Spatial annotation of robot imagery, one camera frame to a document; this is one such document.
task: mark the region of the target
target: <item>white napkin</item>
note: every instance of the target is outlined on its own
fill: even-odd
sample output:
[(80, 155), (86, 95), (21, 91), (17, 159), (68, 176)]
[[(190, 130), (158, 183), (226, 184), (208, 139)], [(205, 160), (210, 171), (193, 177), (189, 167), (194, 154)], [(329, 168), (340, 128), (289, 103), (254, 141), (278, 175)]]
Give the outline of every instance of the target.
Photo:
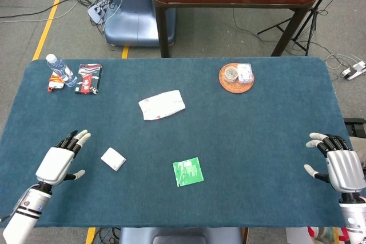
[(144, 115), (144, 120), (155, 120), (168, 117), (185, 109), (181, 93), (178, 90), (167, 91), (149, 97), (141, 100), (138, 104)]

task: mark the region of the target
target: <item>plastic bottle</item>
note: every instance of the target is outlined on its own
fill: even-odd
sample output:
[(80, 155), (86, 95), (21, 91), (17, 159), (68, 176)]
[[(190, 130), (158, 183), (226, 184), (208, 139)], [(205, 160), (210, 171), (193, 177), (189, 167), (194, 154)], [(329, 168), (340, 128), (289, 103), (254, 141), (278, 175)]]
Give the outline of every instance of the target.
[(75, 86), (78, 79), (61, 58), (56, 57), (54, 54), (48, 54), (46, 60), (51, 70), (53, 70), (68, 87)]

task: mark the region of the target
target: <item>wicker coaster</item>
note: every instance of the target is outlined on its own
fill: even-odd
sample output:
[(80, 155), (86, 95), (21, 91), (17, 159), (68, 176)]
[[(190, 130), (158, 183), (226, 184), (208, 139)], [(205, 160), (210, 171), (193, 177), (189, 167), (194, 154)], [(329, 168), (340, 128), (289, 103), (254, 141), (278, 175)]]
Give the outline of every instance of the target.
[(239, 84), (238, 79), (235, 80), (233, 83), (229, 83), (224, 79), (225, 69), (229, 66), (237, 67), (238, 63), (229, 63), (226, 64), (224, 67), (221, 68), (218, 74), (218, 80), (220, 81), (221, 86), (226, 90), (234, 94), (241, 94), (249, 91), (250, 88), (253, 87), (254, 84), (254, 75), (253, 81), (251, 83)]

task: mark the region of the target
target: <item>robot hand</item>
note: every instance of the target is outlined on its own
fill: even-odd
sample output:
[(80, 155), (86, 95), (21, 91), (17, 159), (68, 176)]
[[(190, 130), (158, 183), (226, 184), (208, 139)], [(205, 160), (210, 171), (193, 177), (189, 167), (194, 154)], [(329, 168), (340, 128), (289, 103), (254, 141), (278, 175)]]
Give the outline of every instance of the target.
[(85, 170), (75, 174), (67, 172), (71, 162), (90, 136), (87, 130), (79, 134), (73, 131), (55, 147), (49, 149), (35, 173), (39, 180), (38, 184), (30, 186), (20, 197), (11, 214), (0, 219), (1, 223), (11, 218), (3, 231), (7, 244), (25, 243), (52, 196), (53, 186), (66, 180), (77, 180), (85, 174)]
[(366, 244), (366, 201), (359, 192), (366, 181), (357, 153), (338, 136), (311, 133), (313, 139), (306, 146), (317, 147), (327, 162), (328, 174), (315, 171), (310, 165), (305, 170), (314, 178), (330, 183), (341, 193), (339, 206), (343, 214), (351, 244)]

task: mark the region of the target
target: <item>teal felt surface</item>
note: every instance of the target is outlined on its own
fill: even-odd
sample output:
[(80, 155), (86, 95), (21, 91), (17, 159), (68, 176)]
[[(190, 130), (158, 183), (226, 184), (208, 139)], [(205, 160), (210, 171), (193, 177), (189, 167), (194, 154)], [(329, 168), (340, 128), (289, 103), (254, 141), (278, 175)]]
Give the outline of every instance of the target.
[[(225, 91), (220, 68), (250, 63), (253, 88)], [(347, 136), (324, 62), (311, 57), (66, 60), (101, 63), (98, 95), (47, 92), (45, 61), (27, 67), (0, 142), (0, 215), (11, 211), (49, 147), (75, 129), (91, 138), (53, 189), (37, 226), (341, 226), (339, 194), (311, 178), (324, 157), (309, 133)], [(186, 109), (144, 121), (138, 101), (179, 90)], [(126, 162), (100, 160), (112, 147)], [(198, 157), (205, 180), (178, 188), (173, 162)]]

